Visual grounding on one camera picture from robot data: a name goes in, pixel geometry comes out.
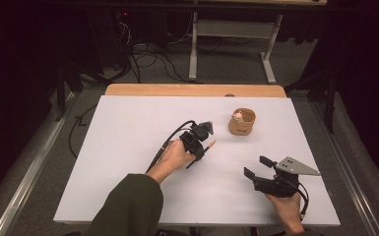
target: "green sleeve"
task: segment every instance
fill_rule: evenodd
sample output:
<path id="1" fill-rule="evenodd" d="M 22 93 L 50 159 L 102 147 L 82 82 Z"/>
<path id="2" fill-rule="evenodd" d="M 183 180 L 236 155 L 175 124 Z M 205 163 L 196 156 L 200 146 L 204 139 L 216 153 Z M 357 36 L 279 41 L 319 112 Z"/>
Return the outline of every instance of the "green sleeve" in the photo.
<path id="1" fill-rule="evenodd" d="M 144 174 L 129 174 L 110 192 L 83 235 L 153 236 L 162 204 L 158 182 Z"/>

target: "forearm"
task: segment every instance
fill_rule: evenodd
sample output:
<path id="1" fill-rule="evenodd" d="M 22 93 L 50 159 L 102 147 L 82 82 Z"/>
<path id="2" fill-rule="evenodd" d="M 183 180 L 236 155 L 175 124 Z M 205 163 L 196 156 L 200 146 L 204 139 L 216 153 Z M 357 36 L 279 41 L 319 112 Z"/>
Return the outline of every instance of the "forearm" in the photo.
<path id="1" fill-rule="evenodd" d="M 153 166 L 146 175 L 155 179 L 159 184 L 172 172 L 174 171 L 173 167 L 164 162 L 159 162 Z"/>
<path id="2" fill-rule="evenodd" d="M 110 192 L 84 236 L 152 236 L 162 201 L 156 181 L 143 174 L 129 174 Z"/>

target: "wooden cup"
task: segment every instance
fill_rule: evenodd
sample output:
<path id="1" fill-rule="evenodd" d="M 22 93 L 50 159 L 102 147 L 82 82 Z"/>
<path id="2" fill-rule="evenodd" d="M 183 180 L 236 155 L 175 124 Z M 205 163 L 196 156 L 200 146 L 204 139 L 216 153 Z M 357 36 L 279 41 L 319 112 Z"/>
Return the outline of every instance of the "wooden cup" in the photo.
<path id="1" fill-rule="evenodd" d="M 228 129 L 229 132 L 236 136 L 247 136 L 253 130 L 254 121 L 256 120 L 256 114 L 254 111 L 248 108 L 238 108 L 233 114 L 241 111 L 242 121 L 237 121 L 232 118 L 229 120 Z"/>

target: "metal rail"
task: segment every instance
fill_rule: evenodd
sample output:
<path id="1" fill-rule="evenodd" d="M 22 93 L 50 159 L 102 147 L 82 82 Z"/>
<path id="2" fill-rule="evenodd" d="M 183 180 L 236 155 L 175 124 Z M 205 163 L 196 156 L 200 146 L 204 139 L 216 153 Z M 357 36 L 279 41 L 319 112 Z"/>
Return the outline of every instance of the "metal rail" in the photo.
<path id="1" fill-rule="evenodd" d="M 337 158 L 336 161 L 341 168 L 341 174 L 345 180 L 349 194 L 354 201 L 355 207 L 360 214 L 361 220 L 363 221 L 368 234 L 371 236 L 379 236 L 379 223 L 372 212 L 369 201 L 366 199 L 366 196 L 359 187 L 347 163 L 347 159 L 340 149 L 336 137 L 330 133 L 324 124 L 324 114 L 322 108 L 316 102 L 311 103 L 311 107 L 314 113 L 319 117 L 318 120 L 321 124 L 321 127 L 323 127 L 324 132 L 329 139 L 330 145 L 335 153 L 335 157 Z"/>
<path id="2" fill-rule="evenodd" d="M 70 92 L 69 96 L 67 97 L 68 104 L 66 114 L 70 112 L 77 98 L 77 96 Z M 45 165 L 47 155 L 50 152 L 55 140 L 57 139 L 58 134 L 60 133 L 60 130 L 63 127 L 65 121 L 66 116 L 63 116 L 61 120 L 57 122 L 53 131 L 49 135 L 44 147 L 33 159 L 29 170 L 27 171 L 20 186 L 18 187 L 17 191 L 12 197 L 12 200 L 9 202 L 8 206 L 6 207 L 4 213 L 1 216 L 0 236 L 9 235 L 11 229 L 15 225 L 18 216 L 23 210 L 23 207 L 27 202 L 30 193 L 32 192 L 32 189 L 39 177 L 39 174 L 41 173 L 41 170 Z"/>

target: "gray floor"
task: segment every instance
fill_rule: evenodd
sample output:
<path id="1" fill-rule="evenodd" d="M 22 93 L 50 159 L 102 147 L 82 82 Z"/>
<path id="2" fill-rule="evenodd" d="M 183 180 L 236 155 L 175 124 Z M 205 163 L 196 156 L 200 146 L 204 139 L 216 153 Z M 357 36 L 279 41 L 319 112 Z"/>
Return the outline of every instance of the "gray floor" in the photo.
<path id="1" fill-rule="evenodd" d="M 199 51 L 198 82 L 205 84 L 265 84 L 266 79 L 258 60 L 258 48 L 264 48 L 266 43 L 254 41 L 243 44 L 246 39 L 238 39 L 234 43 L 224 43 L 215 51 L 213 42 L 201 42 Z M 189 65 L 189 48 L 179 44 L 179 48 L 169 47 L 163 50 L 174 64 L 182 78 L 187 78 Z M 296 45 L 293 41 L 278 42 L 271 57 L 277 82 L 281 86 L 295 82 L 301 75 L 315 43 Z M 144 57 L 137 63 L 140 67 L 151 65 L 156 57 L 148 52 L 142 52 Z M 164 64 L 157 59 L 154 65 L 140 68 L 142 83 L 178 83 L 167 75 Z M 171 64 L 165 67 L 172 77 Z M 133 73 L 127 74 L 117 83 L 136 83 Z M 71 109 L 65 114 L 64 124 L 57 135 L 51 150 L 45 159 L 45 164 L 32 191 L 27 195 L 27 201 L 20 206 L 10 225 L 7 235 L 63 235 L 73 231 L 84 231 L 86 225 L 64 225 L 54 223 L 52 217 L 67 184 L 70 172 L 75 164 L 75 158 L 69 150 L 69 135 L 76 122 L 75 116 L 83 114 L 104 93 L 104 88 L 85 84 L 81 93 L 74 95 L 70 101 Z M 308 143 L 314 154 L 319 169 L 322 172 L 327 190 L 341 221 L 339 227 L 314 228 L 324 235 L 379 235 L 379 171 L 373 165 L 362 145 L 358 134 L 350 123 L 341 98 L 337 95 L 334 115 L 335 135 L 330 135 L 321 119 L 323 103 L 308 102 L 306 91 L 295 91 L 288 96 L 292 98 L 297 115 L 302 124 Z M 57 127 L 54 122 L 56 109 L 53 109 L 40 130 L 35 134 L 25 151 L 20 155 L 12 169 L 0 186 L 0 219 L 8 203 L 16 193 L 30 165 L 41 154 L 48 136 Z M 84 117 L 87 126 L 75 127 L 72 133 L 72 149 L 80 150 L 93 111 Z M 271 235 L 281 231 L 275 225 L 260 227 L 260 235 Z M 248 235 L 245 228 L 201 228 L 202 235 Z"/>

